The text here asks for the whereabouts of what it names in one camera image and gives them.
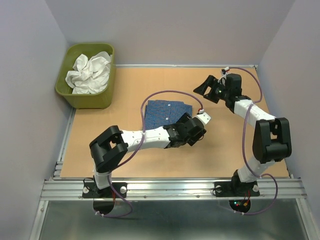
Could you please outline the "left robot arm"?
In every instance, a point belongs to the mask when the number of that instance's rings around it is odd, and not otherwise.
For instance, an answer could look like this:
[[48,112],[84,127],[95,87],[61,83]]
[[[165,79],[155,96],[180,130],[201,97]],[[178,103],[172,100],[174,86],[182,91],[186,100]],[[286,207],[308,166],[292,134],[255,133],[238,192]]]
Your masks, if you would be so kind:
[[120,130],[110,126],[90,144],[90,154],[94,161],[94,191],[100,197],[111,193],[112,171],[119,167],[127,153],[137,153],[144,149],[179,148],[193,146],[207,132],[205,126],[211,117],[201,112],[191,117],[184,113],[174,124],[139,131]]

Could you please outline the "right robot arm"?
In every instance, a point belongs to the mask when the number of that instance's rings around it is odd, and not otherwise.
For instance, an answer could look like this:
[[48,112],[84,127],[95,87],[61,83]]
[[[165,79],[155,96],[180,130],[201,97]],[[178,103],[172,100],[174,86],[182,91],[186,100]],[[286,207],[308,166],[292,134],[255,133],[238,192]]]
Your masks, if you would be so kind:
[[239,74],[226,72],[220,79],[209,75],[193,92],[213,103],[224,101],[232,113],[244,119],[245,127],[254,127],[252,158],[244,160],[244,166],[234,172],[230,181],[216,182],[212,193],[216,197],[259,196],[257,180],[269,167],[292,154],[289,120],[270,115],[244,95]]

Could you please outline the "blue checkered long sleeve shirt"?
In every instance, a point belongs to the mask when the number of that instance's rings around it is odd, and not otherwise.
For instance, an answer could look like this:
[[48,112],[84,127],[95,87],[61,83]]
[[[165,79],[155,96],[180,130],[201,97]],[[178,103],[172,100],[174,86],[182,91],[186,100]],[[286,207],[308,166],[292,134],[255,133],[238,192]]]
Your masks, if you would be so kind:
[[175,124],[185,113],[192,115],[193,107],[182,101],[149,100],[145,106],[145,129]]

